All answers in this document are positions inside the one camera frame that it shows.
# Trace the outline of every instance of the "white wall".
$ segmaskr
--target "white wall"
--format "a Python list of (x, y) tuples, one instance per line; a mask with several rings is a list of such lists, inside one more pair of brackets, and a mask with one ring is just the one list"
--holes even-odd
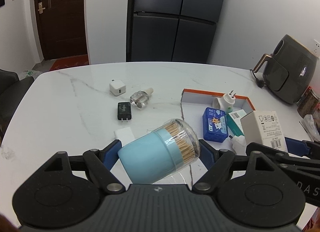
[(5, 0), (0, 7), (0, 68), (17, 73), (35, 62), (26, 30), (23, 0)]
[(26, 27), (28, 39), (30, 43), (30, 49), (33, 55), (33, 60), (35, 63), (40, 63), (44, 59), (44, 57), (40, 46), (39, 34), (36, 24), (34, 0), (24, 0), (24, 8), (26, 14)]
[(128, 0), (86, 0), (90, 63), (126, 61)]
[[(289, 34), (320, 41), (320, 0), (224, 0), (209, 63), (251, 69)], [(320, 93), (320, 61), (311, 82)]]

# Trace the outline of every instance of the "white plug adapter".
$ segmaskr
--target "white plug adapter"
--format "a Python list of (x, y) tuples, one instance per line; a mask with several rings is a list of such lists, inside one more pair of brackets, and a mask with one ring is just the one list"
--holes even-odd
[(222, 97), (213, 98), (212, 108), (225, 111), (225, 113), (231, 113), (233, 111), (233, 105), (235, 104), (236, 98), (233, 90), (230, 93), (224, 94)]
[(243, 135), (240, 136), (229, 136), (232, 141), (232, 148), (236, 151), (237, 155), (246, 156), (245, 150), (247, 148), (247, 143)]
[(112, 80), (109, 84), (110, 91), (115, 96), (121, 95), (126, 91), (126, 85), (121, 80)]

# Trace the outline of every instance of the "blue box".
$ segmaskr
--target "blue box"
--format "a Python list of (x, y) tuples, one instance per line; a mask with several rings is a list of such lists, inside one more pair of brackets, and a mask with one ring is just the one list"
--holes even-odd
[(203, 139), (223, 142), (228, 137), (226, 113), (222, 110), (207, 107), (202, 116)]

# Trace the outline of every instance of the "blue gripper pad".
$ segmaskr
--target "blue gripper pad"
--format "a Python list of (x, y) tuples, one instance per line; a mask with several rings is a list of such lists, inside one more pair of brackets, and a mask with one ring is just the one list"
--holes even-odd
[(102, 163), (108, 170), (111, 170), (111, 168), (115, 165), (115, 163), (119, 159), (118, 151), (121, 148), (122, 148), (121, 141), (118, 141), (110, 150), (107, 150), (105, 152)]
[(215, 164), (213, 154), (201, 142), (199, 144), (200, 144), (199, 159), (202, 161), (202, 163), (207, 169), (210, 169)]
[(302, 156), (308, 156), (310, 148), (306, 145), (305, 142), (298, 141), (292, 138), (285, 137), (285, 143), (287, 144), (288, 152)]

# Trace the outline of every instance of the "wooden door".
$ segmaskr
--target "wooden door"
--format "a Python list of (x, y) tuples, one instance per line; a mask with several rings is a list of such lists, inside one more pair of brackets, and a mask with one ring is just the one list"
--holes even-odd
[(35, 8), (46, 60), (87, 54), (84, 0), (35, 0)]

